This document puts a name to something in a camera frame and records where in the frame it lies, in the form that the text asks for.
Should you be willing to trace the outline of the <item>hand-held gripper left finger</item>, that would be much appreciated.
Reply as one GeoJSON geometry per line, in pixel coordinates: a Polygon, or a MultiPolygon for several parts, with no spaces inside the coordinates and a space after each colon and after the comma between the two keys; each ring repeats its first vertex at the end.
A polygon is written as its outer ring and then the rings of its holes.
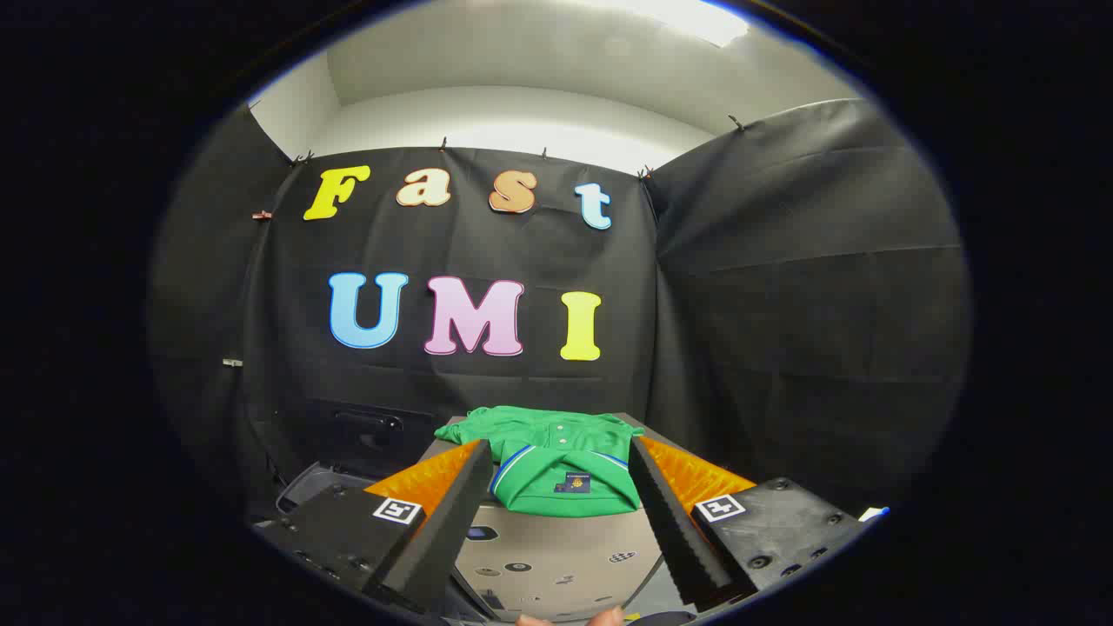
{"type": "Polygon", "coordinates": [[[477,439],[370,487],[332,483],[252,531],[346,593],[422,615],[444,597],[492,470],[477,439]]]}

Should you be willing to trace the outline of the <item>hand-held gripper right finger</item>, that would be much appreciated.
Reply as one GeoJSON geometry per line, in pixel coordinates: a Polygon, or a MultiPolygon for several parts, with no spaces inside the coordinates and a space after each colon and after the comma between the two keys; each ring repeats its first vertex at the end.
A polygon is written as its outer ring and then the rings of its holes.
{"type": "Polygon", "coordinates": [[[792,479],[754,483],[651,437],[633,437],[629,469],[676,589],[701,614],[779,591],[870,531],[792,479]]]}

